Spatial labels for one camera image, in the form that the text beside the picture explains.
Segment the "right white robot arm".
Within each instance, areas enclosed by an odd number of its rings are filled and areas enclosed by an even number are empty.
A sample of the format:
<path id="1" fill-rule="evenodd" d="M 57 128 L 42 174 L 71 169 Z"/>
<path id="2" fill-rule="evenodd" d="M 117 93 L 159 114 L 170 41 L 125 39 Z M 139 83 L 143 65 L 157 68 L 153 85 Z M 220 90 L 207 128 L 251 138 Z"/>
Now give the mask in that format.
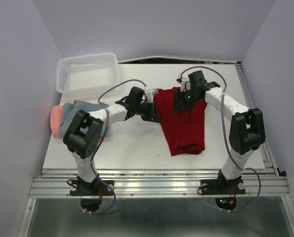
<path id="1" fill-rule="evenodd" d="M 173 112 L 193 109 L 195 103 L 206 102 L 221 113 L 222 132 L 228 158 L 216 179 L 200 181 L 201 195 L 226 195 L 232 191 L 245 194 L 242 172 L 254 151 L 265 142 L 262 111 L 242 105 L 226 94 L 227 86 L 208 82 L 202 71 L 184 78 L 179 75 L 180 89 L 173 93 Z"/>

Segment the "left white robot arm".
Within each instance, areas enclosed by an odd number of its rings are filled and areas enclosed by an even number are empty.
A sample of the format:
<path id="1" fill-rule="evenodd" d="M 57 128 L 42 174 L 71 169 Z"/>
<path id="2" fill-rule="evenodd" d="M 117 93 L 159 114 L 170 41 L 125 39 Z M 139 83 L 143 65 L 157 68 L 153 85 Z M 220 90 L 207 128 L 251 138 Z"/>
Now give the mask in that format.
<path id="1" fill-rule="evenodd" d="M 96 155 L 110 125 L 126 121 L 135 115 L 144 121 L 160 122 L 154 97 L 158 89 L 141 89 L 134 86 L 129 94 L 114 104 L 94 112 L 79 110 L 74 115 L 64 137 L 75 159 L 78 174 L 70 179 L 71 196 L 95 196 L 103 191 L 104 183 L 95 168 Z"/>

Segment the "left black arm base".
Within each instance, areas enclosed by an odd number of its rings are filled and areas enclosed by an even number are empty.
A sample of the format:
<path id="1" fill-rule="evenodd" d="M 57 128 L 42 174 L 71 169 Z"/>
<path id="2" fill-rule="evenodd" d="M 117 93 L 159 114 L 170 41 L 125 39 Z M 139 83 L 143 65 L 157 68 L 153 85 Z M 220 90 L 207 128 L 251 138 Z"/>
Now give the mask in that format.
<path id="1" fill-rule="evenodd" d="M 109 188 L 102 184 L 98 179 L 95 179 L 92 183 L 83 181 L 82 179 L 68 179 L 67 185 L 70 187 L 70 196 L 82 197 L 82 196 L 113 196 L 111 187 L 114 186 L 113 180 L 105 181 Z"/>

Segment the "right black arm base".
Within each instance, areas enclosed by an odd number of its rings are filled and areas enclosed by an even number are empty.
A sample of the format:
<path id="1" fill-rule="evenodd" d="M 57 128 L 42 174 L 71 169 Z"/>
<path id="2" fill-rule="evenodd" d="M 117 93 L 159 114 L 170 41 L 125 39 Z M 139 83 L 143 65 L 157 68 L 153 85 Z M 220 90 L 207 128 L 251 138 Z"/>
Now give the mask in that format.
<path id="1" fill-rule="evenodd" d="M 197 190 L 200 195 L 243 195 L 246 193 L 242 179 L 218 181 L 217 179 L 204 179 L 200 181 L 200 186 Z"/>

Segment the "light blue denim skirt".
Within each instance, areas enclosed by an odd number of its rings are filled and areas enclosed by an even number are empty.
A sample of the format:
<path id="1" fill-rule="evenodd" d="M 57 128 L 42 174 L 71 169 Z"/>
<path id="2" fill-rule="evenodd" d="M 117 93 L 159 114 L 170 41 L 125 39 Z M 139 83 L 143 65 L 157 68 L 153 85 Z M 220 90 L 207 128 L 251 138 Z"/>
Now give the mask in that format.
<path id="1" fill-rule="evenodd" d="M 63 137 L 67 132 L 74 116 L 79 110 L 83 110 L 87 113 L 95 112 L 101 109 L 105 109 L 109 107 L 108 104 L 101 103 L 101 104 L 93 104 L 85 101 L 75 100 L 72 103 L 65 103 L 63 105 L 63 115 L 59 125 L 59 136 Z"/>

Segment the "red skirt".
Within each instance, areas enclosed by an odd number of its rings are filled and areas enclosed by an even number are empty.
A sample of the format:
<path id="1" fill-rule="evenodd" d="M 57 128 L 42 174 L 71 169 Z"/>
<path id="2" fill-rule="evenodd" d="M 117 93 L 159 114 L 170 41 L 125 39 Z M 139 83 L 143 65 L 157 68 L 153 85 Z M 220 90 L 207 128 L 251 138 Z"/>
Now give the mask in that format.
<path id="1" fill-rule="evenodd" d="M 178 87 L 159 89 L 159 93 L 154 97 L 160 124 L 172 156 L 198 155 L 205 149 L 207 103 L 198 101 L 193 109 L 174 113 L 173 93 L 179 90 Z"/>

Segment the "pink pleated skirt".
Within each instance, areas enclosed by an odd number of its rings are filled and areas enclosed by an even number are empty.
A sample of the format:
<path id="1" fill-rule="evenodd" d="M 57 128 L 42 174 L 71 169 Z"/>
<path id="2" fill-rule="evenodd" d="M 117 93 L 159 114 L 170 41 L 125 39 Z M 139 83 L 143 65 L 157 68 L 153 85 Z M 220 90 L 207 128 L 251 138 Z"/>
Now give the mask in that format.
<path id="1" fill-rule="evenodd" d="M 63 115 L 63 105 L 54 106 L 50 113 L 50 128 L 55 138 L 63 138 L 59 136 L 59 125 Z"/>

